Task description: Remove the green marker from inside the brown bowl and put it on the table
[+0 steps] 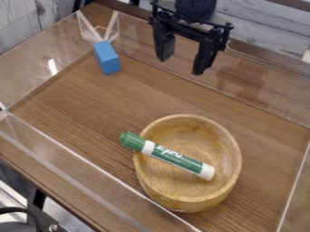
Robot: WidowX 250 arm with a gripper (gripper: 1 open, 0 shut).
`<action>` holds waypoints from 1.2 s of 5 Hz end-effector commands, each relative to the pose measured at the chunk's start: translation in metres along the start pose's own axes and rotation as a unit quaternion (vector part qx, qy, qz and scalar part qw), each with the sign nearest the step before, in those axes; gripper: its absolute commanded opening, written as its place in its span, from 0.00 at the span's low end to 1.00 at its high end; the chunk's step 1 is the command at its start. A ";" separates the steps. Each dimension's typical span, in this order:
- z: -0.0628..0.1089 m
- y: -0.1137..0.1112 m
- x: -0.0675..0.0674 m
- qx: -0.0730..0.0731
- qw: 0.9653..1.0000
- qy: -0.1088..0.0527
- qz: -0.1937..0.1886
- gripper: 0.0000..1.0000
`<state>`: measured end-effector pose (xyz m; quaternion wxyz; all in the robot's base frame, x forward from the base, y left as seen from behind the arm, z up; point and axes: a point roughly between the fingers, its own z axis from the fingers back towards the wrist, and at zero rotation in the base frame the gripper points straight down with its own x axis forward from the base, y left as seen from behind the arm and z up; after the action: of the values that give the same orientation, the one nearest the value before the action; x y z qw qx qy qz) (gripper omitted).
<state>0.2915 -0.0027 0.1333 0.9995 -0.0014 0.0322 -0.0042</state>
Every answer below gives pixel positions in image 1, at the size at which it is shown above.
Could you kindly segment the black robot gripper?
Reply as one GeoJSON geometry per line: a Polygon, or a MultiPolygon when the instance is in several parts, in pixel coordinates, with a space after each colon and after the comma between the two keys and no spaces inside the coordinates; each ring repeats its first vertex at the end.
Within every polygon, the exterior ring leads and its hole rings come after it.
{"type": "MultiPolygon", "coordinates": [[[[227,43],[234,25],[215,14],[217,0],[150,0],[153,16],[167,13],[177,22],[183,22],[190,28],[195,24],[209,25],[219,31],[218,41],[227,43]]],[[[155,53],[162,62],[175,54],[175,33],[163,24],[154,25],[155,53]]],[[[218,47],[214,40],[203,39],[194,60],[193,74],[202,75],[213,66],[218,47]]]]}

